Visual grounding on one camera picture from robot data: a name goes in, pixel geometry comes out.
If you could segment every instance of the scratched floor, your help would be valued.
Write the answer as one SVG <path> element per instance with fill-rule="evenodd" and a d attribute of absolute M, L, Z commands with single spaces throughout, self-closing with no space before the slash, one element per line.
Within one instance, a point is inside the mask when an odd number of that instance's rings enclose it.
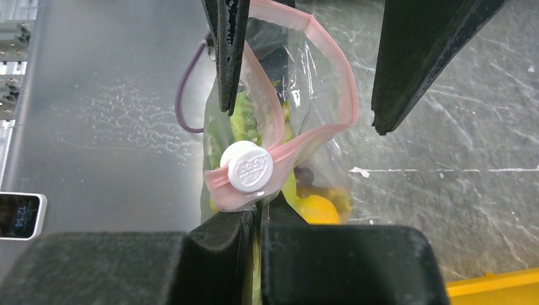
<path fill-rule="evenodd" d="M 343 135 L 353 222 L 405 224 L 448 281 L 539 266 L 539 2 L 509 1 L 396 132 L 370 111 L 382 1 L 303 1 L 342 47 L 362 105 Z"/>

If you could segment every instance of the white cap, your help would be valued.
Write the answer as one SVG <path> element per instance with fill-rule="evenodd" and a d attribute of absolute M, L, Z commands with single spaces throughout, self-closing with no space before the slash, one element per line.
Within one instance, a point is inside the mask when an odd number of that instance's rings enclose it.
<path fill-rule="evenodd" d="M 228 179 L 232 186 L 245 193 L 258 191 L 268 183 L 273 173 L 270 153 L 249 141 L 230 145 L 222 154 L 220 166 L 228 164 Z"/>

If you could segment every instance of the clear plastic bag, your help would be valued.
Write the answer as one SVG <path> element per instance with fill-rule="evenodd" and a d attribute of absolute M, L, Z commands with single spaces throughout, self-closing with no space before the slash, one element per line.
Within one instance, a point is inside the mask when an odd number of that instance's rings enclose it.
<path fill-rule="evenodd" d="M 282 76 L 276 73 L 275 77 L 271 64 L 259 63 L 260 56 L 252 51 L 248 39 L 232 117 L 219 111 L 216 92 L 210 94 L 205 115 L 203 200 L 209 194 L 214 210 L 233 212 L 283 191 L 309 223 L 344 223 L 350 216 L 351 196 L 346 169 L 339 166 L 342 155 L 333 138 L 358 120 L 350 65 L 311 15 L 273 1 L 251 0 L 250 17 L 260 27 L 286 33 L 287 60 L 285 66 L 281 61 L 280 67 L 273 67 Z M 271 39 L 267 48 L 262 40 L 256 46 L 258 50 L 279 49 Z M 263 150 L 238 141 L 250 141 Z M 248 159 L 243 154 L 250 149 L 256 153 Z M 267 178 L 261 187 L 242 189 L 248 186 L 242 183 L 260 177 Z"/>

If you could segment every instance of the yellow plastic edge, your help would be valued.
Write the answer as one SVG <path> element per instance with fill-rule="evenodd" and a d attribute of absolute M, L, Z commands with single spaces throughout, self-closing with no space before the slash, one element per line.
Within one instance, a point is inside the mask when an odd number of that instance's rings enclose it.
<path fill-rule="evenodd" d="M 458 297 L 534 283 L 539 283 L 539 268 L 453 281 L 446 284 L 446 290 L 449 297 Z"/>

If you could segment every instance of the gray table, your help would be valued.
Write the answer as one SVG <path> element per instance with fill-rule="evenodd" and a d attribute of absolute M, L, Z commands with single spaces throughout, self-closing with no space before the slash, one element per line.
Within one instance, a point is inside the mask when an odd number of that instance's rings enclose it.
<path fill-rule="evenodd" d="M 40 8 L 2 188 L 49 197 L 44 234 L 192 229 L 208 215 L 201 138 L 176 126 L 172 99 L 206 31 L 200 3 L 100 2 Z M 352 222 L 422 230 L 446 280 L 539 266 L 539 4 L 509 2 L 379 137 L 370 99 L 383 2 L 306 2 L 360 93 L 360 123 L 340 136 L 356 168 Z M 199 126 L 213 63 L 193 75 L 186 103 Z M 0 279 L 23 248 L 0 244 Z"/>

